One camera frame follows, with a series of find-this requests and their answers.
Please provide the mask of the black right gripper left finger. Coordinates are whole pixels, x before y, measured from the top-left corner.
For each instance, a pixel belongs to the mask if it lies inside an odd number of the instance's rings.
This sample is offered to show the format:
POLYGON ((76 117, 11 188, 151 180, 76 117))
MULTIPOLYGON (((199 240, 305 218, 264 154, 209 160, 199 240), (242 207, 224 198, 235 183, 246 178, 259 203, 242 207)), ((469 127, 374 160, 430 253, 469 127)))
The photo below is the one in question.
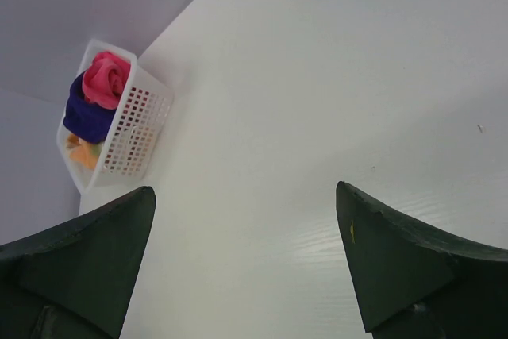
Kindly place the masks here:
POLYGON ((139 187, 1 247, 3 338, 118 338, 156 210, 139 187))

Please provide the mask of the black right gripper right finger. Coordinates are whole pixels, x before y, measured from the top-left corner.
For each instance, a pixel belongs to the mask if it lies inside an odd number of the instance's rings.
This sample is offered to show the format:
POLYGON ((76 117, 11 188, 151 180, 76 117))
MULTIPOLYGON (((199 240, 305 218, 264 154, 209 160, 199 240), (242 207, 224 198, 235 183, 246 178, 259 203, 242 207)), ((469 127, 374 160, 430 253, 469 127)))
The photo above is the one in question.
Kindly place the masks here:
POLYGON ((505 338, 507 251, 438 229, 340 181, 337 222, 374 338, 505 338))

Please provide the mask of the purple towel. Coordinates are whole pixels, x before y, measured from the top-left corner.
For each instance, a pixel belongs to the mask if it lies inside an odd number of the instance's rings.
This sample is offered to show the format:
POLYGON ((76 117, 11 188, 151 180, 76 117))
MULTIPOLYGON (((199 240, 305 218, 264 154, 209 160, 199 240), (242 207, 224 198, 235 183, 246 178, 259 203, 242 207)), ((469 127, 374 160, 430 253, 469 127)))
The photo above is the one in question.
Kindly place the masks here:
POLYGON ((106 139, 116 110, 86 102, 82 89, 84 74, 82 72, 70 87, 63 125, 77 137, 98 144, 106 139))

